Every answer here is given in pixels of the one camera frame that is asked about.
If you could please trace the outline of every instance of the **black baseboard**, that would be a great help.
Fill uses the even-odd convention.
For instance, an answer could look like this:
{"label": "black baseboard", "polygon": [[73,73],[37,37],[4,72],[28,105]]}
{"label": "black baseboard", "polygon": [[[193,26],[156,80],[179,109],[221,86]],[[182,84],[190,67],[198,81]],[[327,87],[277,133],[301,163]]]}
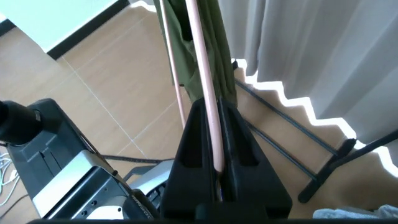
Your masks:
{"label": "black baseboard", "polygon": [[83,27],[74,32],[71,36],[63,40],[53,49],[47,52],[47,54],[54,60],[60,58],[74,46],[76,46],[80,41],[98,29],[102,24],[110,20],[118,12],[122,11],[126,6],[130,5],[129,0],[118,0],[112,6],[107,8],[105,11],[101,12],[94,19],[89,21]]}
{"label": "black baseboard", "polygon": [[0,22],[0,37],[6,34],[8,31],[12,30],[15,25],[8,19]]}

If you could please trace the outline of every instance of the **green cloth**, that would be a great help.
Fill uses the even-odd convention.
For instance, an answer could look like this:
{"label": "green cloth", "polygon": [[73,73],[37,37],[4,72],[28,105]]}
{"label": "green cloth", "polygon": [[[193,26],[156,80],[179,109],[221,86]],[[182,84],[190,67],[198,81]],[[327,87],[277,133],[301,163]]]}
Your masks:
{"label": "green cloth", "polygon": [[[159,0],[155,0],[154,4],[165,37]],[[164,4],[178,81],[180,85],[185,87],[190,100],[193,102],[203,97],[203,90],[187,7],[184,0],[164,0]],[[231,54],[218,1],[199,0],[197,4],[216,97],[222,96],[236,104]]]}

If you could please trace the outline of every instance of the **curtain fold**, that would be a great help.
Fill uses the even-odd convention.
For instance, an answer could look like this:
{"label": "curtain fold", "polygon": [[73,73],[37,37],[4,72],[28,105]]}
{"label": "curtain fold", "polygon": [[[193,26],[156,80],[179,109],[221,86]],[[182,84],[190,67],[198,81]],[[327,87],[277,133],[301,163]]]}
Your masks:
{"label": "curtain fold", "polygon": [[[288,99],[310,97],[317,119],[344,118],[363,143],[398,128],[398,1],[219,3],[246,75],[282,81]],[[395,157],[398,143],[387,146]]]}

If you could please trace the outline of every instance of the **black cable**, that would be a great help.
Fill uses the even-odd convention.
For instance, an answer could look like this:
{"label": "black cable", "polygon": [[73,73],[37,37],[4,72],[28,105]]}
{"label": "black cable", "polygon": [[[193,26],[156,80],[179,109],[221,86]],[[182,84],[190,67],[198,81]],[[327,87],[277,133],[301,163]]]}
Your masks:
{"label": "black cable", "polygon": [[171,159],[140,159],[140,158],[131,158],[126,156],[112,156],[112,155],[103,155],[103,157],[105,159],[111,159],[117,161],[148,163],[148,164],[160,164],[163,161],[171,160]]}
{"label": "black cable", "polygon": [[4,213],[0,216],[0,220],[1,220],[2,218],[4,218],[4,216],[6,216],[7,213],[9,213],[9,211],[10,211],[19,201],[21,201],[22,199],[24,199],[26,196],[28,196],[28,195],[25,194],[24,196],[22,196],[22,197],[20,197],[18,200],[16,200],[16,201],[6,210],[6,212],[4,212]]}

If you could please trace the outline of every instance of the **floor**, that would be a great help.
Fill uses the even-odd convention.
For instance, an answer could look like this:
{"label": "floor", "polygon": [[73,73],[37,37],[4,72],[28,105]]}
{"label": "floor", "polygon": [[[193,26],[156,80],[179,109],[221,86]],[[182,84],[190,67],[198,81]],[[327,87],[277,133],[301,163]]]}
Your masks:
{"label": "floor", "polygon": [[[237,69],[236,77],[242,80],[243,73]],[[157,16],[141,7],[126,8],[57,61],[18,28],[0,37],[0,100],[28,105],[41,98],[55,99],[102,154],[156,159],[175,155],[182,126],[170,77]],[[236,89],[241,114],[318,172],[329,153],[241,88]],[[276,92],[255,91],[330,145],[338,148],[345,140],[337,126],[312,126],[304,108],[284,107]],[[186,93],[183,102],[188,114]],[[338,169],[309,203],[301,204],[297,195],[309,178],[254,136],[294,201],[290,218],[310,218],[318,208],[398,206],[398,181],[383,169],[376,154]],[[137,165],[110,164],[121,175]],[[0,201],[9,191],[7,185]],[[24,194],[19,182],[0,214]],[[25,198],[2,223],[27,223],[35,218],[32,202]]]}

